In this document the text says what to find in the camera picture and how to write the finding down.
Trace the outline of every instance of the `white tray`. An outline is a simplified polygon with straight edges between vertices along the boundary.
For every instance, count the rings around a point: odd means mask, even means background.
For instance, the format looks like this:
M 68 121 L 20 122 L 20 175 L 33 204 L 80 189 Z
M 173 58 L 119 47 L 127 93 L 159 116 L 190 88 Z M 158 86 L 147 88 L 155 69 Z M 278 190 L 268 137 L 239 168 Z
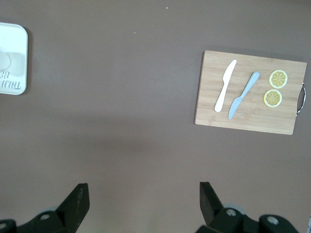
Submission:
M 20 95 L 27 86 L 28 34 L 10 23 L 0 23 L 0 93 Z

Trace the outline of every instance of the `lemon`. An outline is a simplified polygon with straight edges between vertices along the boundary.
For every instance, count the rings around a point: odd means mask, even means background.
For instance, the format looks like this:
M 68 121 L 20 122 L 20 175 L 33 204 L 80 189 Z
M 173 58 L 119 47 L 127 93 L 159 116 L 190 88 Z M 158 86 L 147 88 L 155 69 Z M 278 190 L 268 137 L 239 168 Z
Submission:
M 273 88 L 280 89 L 287 83 L 287 74 L 284 70 L 275 70 L 269 78 L 269 83 Z
M 270 108 L 278 107 L 282 102 L 282 94 L 275 89 L 269 90 L 264 94 L 263 101 Z

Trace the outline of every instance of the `cutting board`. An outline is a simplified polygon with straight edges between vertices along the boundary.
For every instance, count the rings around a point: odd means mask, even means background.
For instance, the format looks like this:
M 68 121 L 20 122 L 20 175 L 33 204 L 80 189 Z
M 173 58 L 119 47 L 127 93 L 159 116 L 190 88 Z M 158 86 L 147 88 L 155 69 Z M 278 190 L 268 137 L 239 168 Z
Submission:
M 236 59 L 221 112 L 214 110 L 215 103 L 223 87 L 223 75 Z M 267 133 L 293 134 L 297 113 L 297 102 L 306 71 L 306 63 L 257 57 L 242 54 L 205 51 L 202 65 L 200 87 L 195 115 L 195 124 L 249 130 Z M 288 80 L 283 88 L 282 102 L 278 107 L 267 107 L 264 94 L 274 89 L 269 84 L 270 74 L 284 70 Z M 247 93 L 233 118 L 228 113 L 233 100 L 240 96 L 254 71 L 260 73 L 259 79 Z

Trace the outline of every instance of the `screw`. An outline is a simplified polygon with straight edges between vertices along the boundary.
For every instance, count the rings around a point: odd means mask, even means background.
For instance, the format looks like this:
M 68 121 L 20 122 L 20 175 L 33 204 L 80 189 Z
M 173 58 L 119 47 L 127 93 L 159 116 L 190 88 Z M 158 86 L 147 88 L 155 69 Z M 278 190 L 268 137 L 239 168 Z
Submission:
M 226 213 L 227 213 L 227 215 L 229 215 L 231 217 L 235 217 L 237 215 L 237 213 L 234 210 L 232 210 L 232 209 L 228 209 L 226 211 Z
M 3 228 L 6 228 L 7 224 L 4 222 L 4 223 L 1 223 L 0 224 L 0 229 L 3 229 Z
M 46 220 L 46 219 L 48 219 L 49 217 L 50 217 L 49 214 L 42 215 L 42 216 L 40 217 L 40 220 Z
M 269 216 L 267 217 L 268 222 L 270 222 L 273 225 L 277 225 L 278 224 L 278 220 L 275 217 Z

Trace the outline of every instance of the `knife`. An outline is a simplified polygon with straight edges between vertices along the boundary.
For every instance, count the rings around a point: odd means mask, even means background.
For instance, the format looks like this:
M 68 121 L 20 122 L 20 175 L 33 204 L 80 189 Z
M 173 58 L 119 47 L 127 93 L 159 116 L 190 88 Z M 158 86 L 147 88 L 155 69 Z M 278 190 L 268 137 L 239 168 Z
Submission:
M 218 113 L 222 110 L 223 108 L 223 105 L 224 105 L 224 100 L 225 100 L 225 93 L 227 91 L 227 88 L 228 88 L 228 84 L 229 84 L 229 81 L 230 81 L 230 78 L 231 78 L 231 75 L 232 75 L 232 72 L 233 72 L 233 69 L 235 67 L 235 64 L 237 63 L 237 60 L 233 60 L 227 67 L 227 69 L 225 70 L 225 73 L 224 73 L 224 76 L 223 76 L 223 82 L 224 82 L 224 85 L 223 85 L 223 88 L 219 94 L 219 97 L 217 99 L 217 102 L 215 104 L 215 108 L 214 110 Z
M 255 82 L 257 81 L 257 79 L 259 78 L 260 73 L 258 71 L 255 71 L 252 76 L 249 78 L 248 83 L 246 84 L 242 94 L 235 98 L 231 104 L 230 110 L 229 110 L 229 116 L 228 119 L 232 119 L 235 111 L 237 110 L 238 106 L 240 105 L 240 103 L 242 102 L 242 100 L 244 99 L 244 97 L 246 96 L 247 92 L 252 88 L 252 86 L 255 84 Z

